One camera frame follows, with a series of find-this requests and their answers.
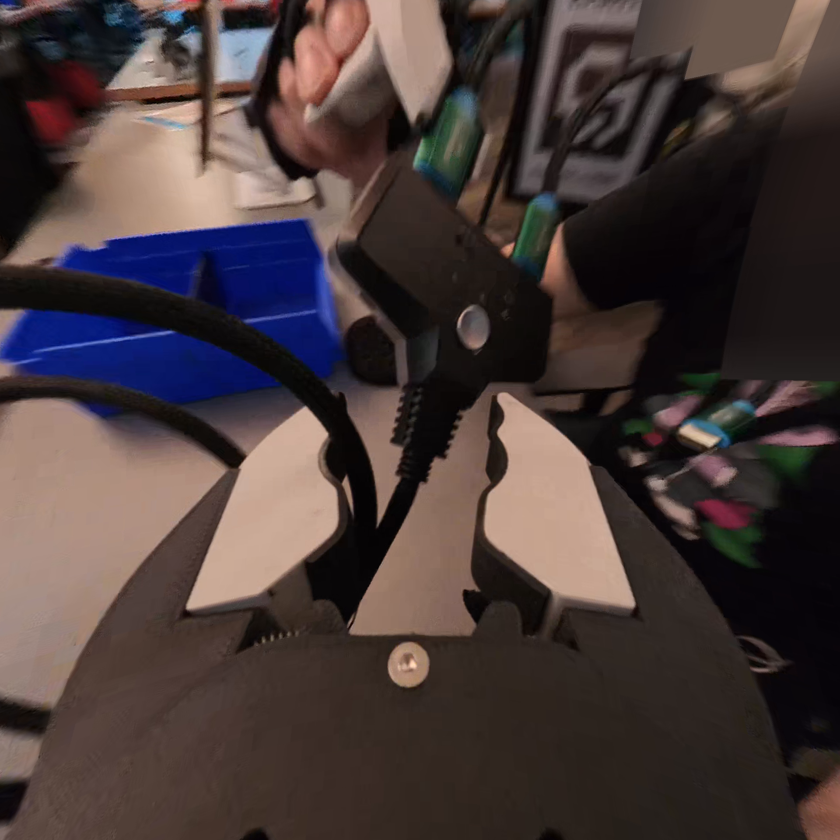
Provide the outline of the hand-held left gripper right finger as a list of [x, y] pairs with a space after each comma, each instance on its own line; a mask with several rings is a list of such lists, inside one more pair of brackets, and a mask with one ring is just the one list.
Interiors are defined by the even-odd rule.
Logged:
[[504, 392], [491, 399], [486, 475], [471, 574], [488, 601], [513, 604], [529, 636], [555, 635], [570, 610], [636, 612], [589, 461]]

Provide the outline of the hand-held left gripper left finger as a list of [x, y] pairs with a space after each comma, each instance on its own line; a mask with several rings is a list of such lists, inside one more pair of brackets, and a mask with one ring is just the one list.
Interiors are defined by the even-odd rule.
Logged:
[[304, 617], [348, 575], [350, 504], [328, 465], [329, 436], [298, 410], [245, 458], [185, 611], [209, 616], [249, 608]]

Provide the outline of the black HDMI switch box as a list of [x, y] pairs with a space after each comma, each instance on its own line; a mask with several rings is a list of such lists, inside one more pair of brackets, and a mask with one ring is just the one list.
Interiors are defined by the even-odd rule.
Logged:
[[393, 341], [399, 385], [442, 383], [475, 400], [488, 385], [543, 376], [550, 297], [407, 154], [374, 173], [332, 258]]

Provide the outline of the person's right hand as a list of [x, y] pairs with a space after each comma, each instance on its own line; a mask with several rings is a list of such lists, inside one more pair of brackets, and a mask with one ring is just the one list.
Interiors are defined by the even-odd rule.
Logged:
[[397, 100], [391, 98], [363, 125], [334, 116], [307, 122], [307, 105], [319, 105], [330, 94], [370, 24], [362, 1], [308, 2], [307, 10], [308, 22], [295, 38], [294, 57], [283, 59], [276, 74], [279, 97], [269, 106], [269, 126], [281, 152], [295, 164], [333, 173], [358, 193], [389, 154]]

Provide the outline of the framed marker sign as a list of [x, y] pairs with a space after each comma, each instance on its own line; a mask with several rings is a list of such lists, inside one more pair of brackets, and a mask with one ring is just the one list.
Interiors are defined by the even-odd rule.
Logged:
[[[640, 2], [540, 2], [532, 44], [522, 59], [505, 185], [508, 198], [541, 191], [565, 124], [590, 95], [631, 64]], [[558, 195], [587, 204], [646, 168], [665, 135], [683, 86], [688, 54], [658, 58], [656, 68], [609, 91], [575, 137]]]

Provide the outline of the black panel on white stand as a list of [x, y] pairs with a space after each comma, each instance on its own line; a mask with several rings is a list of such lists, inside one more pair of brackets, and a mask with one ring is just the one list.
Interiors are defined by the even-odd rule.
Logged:
[[200, 52], [197, 63], [201, 117], [199, 160], [205, 172], [216, 162], [237, 176], [245, 176], [256, 195], [270, 196], [268, 207], [314, 203], [323, 208], [325, 200], [317, 176], [294, 178], [276, 161], [276, 147], [268, 132], [268, 106], [277, 94], [280, 61], [293, 57], [293, 40], [307, 22], [306, 2], [284, 2], [279, 22], [271, 30], [257, 61], [247, 97], [231, 110], [221, 113], [217, 100], [217, 59], [221, 51], [219, 2], [198, 4]]

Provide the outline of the blue divided bin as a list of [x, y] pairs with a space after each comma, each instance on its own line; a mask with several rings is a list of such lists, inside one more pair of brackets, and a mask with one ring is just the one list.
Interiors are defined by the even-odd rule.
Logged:
[[[69, 247], [56, 265], [210, 303], [321, 378], [343, 358], [332, 289], [306, 219], [113, 238], [99, 248]], [[78, 314], [23, 314], [2, 341], [2, 361], [21, 375], [107, 382], [179, 405], [277, 386], [207, 343]]]

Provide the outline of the person's black shirt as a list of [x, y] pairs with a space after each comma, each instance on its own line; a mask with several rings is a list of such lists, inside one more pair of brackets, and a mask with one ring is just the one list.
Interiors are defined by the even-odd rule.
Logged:
[[662, 308], [637, 394], [687, 374], [838, 379], [838, 131], [787, 117], [694, 142], [565, 223], [587, 303]]

